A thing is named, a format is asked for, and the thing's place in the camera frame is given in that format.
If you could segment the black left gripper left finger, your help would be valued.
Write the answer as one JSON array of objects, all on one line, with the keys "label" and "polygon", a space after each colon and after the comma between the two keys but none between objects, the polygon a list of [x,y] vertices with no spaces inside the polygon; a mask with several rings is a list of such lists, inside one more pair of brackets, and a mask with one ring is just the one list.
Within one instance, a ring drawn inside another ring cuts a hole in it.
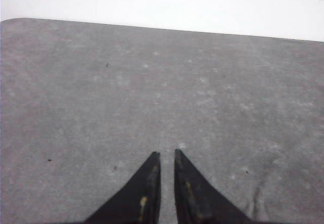
[{"label": "black left gripper left finger", "polygon": [[158,223],[160,153],[152,152],[129,181],[84,223]]}]

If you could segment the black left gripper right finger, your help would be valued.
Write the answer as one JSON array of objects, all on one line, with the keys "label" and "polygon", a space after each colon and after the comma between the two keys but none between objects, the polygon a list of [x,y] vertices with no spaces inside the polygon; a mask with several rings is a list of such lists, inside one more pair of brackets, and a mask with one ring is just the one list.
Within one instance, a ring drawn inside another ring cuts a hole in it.
[{"label": "black left gripper right finger", "polygon": [[180,150],[175,150],[174,194],[178,223],[250,223]]}]

